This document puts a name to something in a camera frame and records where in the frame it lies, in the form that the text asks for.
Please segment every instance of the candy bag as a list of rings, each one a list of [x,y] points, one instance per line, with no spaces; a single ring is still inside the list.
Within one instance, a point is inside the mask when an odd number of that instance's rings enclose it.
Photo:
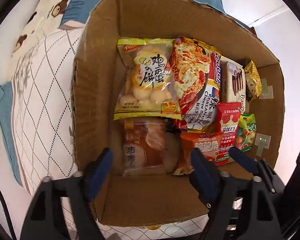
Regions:
[[[213,163],[216,162],[220,142],[222,139],[220,133],[181,133],[182,156],[178,161],[176,170],[173,175],[190,174],[194,169],[191,165],[190,152],[193,148],[199,148],[203,156]]]
[[[251,101],[260,96],[262,91],[261,79],[252,60],[245,66],[244,73],[247,82],[247,98]]]
[[[205,131],[216,117],[221,86],[220,53],[204,42],[178,37],[171,54],[171,68],[182,120],[181,130]]]
[[[165,173],[165,121],[159,118],[128,118],[123,121],[123,175]]]
[[[254,114],[240,115],[235,146],[243,152],[250,150],[255,140],[256,130]]]
[[[173,40],[127,38],[117,48],[127,68],[114,120],[136,116],[180,119],[169,58]]]
[[[220,166],[234,162],[229,156],[229,148],[234,146],[235,143],[241,103],[220,103],[217,104],[217,108],[216,131],[223,132],[223,137],[215,165]]]

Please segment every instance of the white wall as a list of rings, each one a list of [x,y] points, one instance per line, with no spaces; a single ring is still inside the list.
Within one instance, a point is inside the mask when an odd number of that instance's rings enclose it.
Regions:
[[[258,38],[280,60],[284,76],[285,115],[275,171],[287,183],[300,151],[300,22],[288,10],[255,30]]]
[[[21,0],[0,25],[0,85],[6,82],[6,71],[13,48],[39,0]],[[0,190],[6,200],[11,220],[19,238],[31,196],[15,180],[3,145],[0,130]],[[0,203],[0,223],[10,234]]]
[[[249,27],[287,9],[282,0],[222,0],[222,3],[227,14]]]

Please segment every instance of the red snack bag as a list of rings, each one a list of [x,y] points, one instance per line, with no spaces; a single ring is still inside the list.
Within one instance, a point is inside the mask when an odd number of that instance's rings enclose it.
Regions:
[[[234,146],[240,118],[241,103],[220,103],[217,104],[216,131],[223,132],[221,145],[215,165],[221,166],[234,162],[229,157],[229,148]]]
[[[206,128],[215,120],[219,102],[220,52],[202,41],[178,37],[170,61],[182,114],[182,120],[175,120],[175,127],[208,132]]]
[[[190,152],[193,148],[199,148],[203,156],[213,163],[216,162],[220,142],[222,139],[219,133],[181,133],[182,157],[178,161],[178,166],[173,175],[190,174],[194,169],[191,165]]]

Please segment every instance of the screw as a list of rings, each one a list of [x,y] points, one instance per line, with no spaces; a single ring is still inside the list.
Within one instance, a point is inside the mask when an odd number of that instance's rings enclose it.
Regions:
[[[76,172],[73,174],[73,176],[74,176],[75,178],[82,177],[82,176],[83,176],[83,172],[82,172],[82,171],[76,171]]]
[[[222,177],[225,177],[225,178],[229,178],[229,177],[230,177],[230,174],[229,174],[229,172],[227,172],[227,171],[220,171],[220,175],[221,175]]]
[[[259,176],[253,176],[252,179],[253,179],[255,182],[261,182],[261,181],[262,181],[261,177],[259,177]]]
[[[49,182],[49,181],[52,181],[50,176],[46,176],[42,179],[42,182]]]

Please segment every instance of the instant noodle bag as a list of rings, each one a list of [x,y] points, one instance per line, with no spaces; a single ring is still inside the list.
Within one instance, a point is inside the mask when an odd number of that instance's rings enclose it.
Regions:
[[[215,165],[220,166],[234,162],[229,156],[229,148],[235,143],[241,103],[220,103],[217,104],[217,108],[216,131],[223,132],[223,136]]]
[[[173,175],[190,174],[194,170],[191,165],[190,158],[190,152],[193,148],[199,148],[206,159],[215,163],[218,156],[222,134],[222,132],[213,134],[181,133],[182,157],[180,158]]]
[[[255,140],[256,130],[254,114],[240,115],[235,146],[243,152],[250,150]]]
[[[155,117],[137,117],[124,119],[122,123],[123,175],[165,173],[162,162],[165,121]]]
[[[173,40],[127,38],[117,48],[127,67],[114,120],[136,116],[181,119],[169,58]]]
[[[171,68],[182,120],[182,130],[206,132],[216,117],[221,86],[220,52],[202,41],[178,37],[174,41]]]

